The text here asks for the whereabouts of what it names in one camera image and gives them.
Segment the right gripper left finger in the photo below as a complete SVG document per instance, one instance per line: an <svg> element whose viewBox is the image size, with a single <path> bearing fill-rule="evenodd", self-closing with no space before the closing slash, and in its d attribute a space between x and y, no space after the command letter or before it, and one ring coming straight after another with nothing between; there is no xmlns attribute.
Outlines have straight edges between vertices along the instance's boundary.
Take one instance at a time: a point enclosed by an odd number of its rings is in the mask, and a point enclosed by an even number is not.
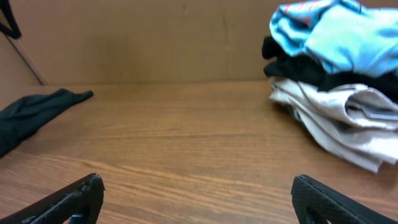
<svg viewBox="0 0 398 224"><path fill-rule="evenodd" d="M96 224L104 199L104 183L95 173L1 219L1 224Z"/></svg>

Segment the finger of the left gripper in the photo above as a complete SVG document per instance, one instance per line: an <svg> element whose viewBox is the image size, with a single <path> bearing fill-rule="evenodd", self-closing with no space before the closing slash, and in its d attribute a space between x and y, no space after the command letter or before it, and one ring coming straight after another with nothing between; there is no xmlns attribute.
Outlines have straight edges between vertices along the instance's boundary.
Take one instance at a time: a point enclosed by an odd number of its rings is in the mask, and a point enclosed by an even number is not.
<svg viewBox="0 0 398 224"><path fill-rule="evenodd" d="M12 39L21 38L22 34L12 13L9 0L1 0L1 15L4 17L1 20L1 33Z"/></svg>

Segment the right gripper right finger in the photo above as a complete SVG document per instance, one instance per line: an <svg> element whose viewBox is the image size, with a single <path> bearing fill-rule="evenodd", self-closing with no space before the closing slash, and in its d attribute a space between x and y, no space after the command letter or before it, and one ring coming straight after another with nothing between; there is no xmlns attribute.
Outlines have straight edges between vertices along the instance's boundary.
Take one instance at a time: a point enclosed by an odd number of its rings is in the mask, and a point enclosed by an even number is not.
<svg viewBox="0 0 398 224"><path fill-rule="evenodd" d="M300 224L397 224L307 175L295 177L291 195Z"/></svg>

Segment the light blue printed t-shirt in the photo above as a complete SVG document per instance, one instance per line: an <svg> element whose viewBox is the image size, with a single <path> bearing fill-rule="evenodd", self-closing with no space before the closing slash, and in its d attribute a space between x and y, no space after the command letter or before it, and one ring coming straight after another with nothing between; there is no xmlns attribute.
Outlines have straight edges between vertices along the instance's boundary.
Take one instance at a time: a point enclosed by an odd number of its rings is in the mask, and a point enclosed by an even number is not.
<svg viewBox="0 0 398 224"><path fill-rule="evenodd" d="M283 4L269 28L287 55L307 55L327 73L397 74L396 8L345 0Z"/></svg>

